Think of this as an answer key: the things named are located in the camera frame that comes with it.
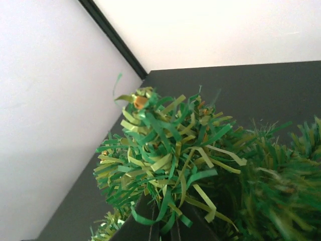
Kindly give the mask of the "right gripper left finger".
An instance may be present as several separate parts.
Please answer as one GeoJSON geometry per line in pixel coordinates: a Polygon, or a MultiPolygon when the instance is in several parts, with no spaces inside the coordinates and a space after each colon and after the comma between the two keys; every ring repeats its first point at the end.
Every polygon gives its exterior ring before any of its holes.
{"type": "MultiPolygon", "coordinates": [[[[156,220],[159,210],[150,194],[140,197],[134,210],[150,220],[156,220]]],[[[131,214],[121,228],[112,236],[111,241],[159,241],[159,223],[142,224],[131,214]]]]}

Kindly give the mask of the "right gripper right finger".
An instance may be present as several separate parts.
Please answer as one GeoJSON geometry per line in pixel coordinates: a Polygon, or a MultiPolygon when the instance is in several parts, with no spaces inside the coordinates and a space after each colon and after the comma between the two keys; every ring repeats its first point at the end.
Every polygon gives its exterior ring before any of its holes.
{"type": "Polygon", "coordinates": [[[216,233],[210,228],[200,211],[189,203],[181,206],[183,214],[192,222],[190,227],[178,219],[173,226],[173,240],[175,241],[219,241],[216,233]]]}

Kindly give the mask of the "small green christmas tree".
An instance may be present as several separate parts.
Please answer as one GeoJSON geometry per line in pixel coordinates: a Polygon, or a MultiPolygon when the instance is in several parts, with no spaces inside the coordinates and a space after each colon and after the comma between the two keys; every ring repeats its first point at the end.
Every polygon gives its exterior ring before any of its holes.
{"type": "Polygon", "coordinates": [[[320,119],[298,126],[291,145],[276,125],[244,129],[206,105],[199,94],[161,97],[152,87],[119,100],[123,135],[97,148],[98,188],[113,207],[92,240],[110,240],[132,214],[159,223],[159,240],[173,240],[186,202],[220,240],[320,240],[320,119]],[[150,194],[156,220],[134,210],[150,194]]]}

